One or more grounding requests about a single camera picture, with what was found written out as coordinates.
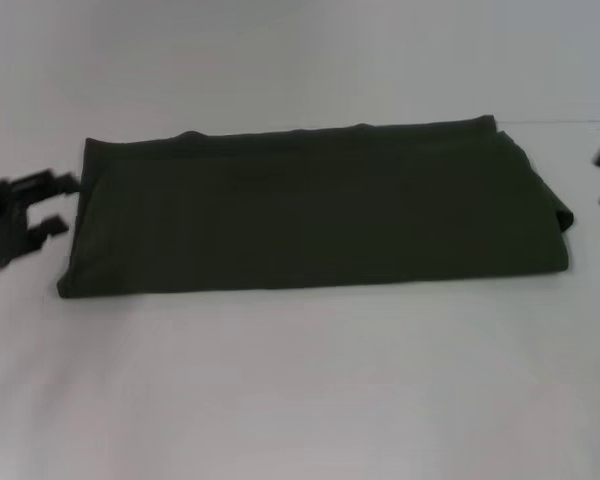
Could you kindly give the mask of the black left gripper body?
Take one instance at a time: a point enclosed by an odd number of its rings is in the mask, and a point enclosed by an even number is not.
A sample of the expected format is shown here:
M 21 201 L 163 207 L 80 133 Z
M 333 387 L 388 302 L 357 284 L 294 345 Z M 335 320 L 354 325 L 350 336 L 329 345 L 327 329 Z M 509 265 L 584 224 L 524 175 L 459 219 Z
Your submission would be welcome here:
M 35 251 L 27 209 L 32 178 L 0 179 L 0 270 Z

